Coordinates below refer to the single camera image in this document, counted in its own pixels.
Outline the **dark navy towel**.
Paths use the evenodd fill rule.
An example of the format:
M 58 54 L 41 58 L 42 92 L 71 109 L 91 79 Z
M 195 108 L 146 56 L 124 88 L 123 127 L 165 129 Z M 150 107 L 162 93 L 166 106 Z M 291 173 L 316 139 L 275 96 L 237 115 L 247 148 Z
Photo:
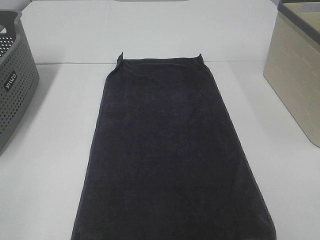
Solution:
M 125 59 L 105 80 L 73 240 L 274 240 L 202 56 Z

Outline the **beige storage box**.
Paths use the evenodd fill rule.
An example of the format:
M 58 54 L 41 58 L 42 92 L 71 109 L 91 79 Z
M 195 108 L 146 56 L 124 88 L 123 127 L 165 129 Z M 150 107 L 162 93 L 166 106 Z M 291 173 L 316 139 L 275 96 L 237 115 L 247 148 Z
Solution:
M 263 76 L 308 140 L 320 145 L 320 2 L 281 0 Z

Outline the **grey perforated plastic basket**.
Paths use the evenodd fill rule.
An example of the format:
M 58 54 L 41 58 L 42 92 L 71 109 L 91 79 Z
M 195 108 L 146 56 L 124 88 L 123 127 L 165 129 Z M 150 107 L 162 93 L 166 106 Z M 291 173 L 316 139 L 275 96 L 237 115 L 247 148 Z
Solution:
M 0 149 L 3 150 L 25 115 L 40 76 L 21 21 L 22 12 L 1 10 Z

